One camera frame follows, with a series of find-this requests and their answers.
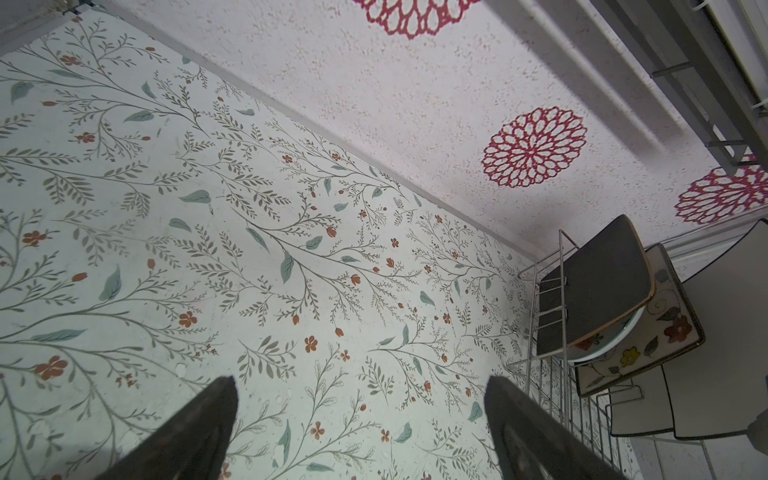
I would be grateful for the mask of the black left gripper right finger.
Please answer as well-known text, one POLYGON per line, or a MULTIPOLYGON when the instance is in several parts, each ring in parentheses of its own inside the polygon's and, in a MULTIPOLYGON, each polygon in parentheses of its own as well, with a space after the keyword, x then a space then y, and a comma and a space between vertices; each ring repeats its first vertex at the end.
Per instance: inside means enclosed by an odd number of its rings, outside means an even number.
POLYGON ((504 479, 623 477, 509 379, 489 378, 484 406, 504 479))

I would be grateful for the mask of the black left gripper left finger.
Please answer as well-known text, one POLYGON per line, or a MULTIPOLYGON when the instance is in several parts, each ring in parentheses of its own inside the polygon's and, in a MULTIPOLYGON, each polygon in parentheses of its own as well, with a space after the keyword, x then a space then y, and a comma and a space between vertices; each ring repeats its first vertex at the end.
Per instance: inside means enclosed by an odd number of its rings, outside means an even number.
POLYGON ((217 479, 238 409, 231 376, 212 381, 100 479, 217 479))

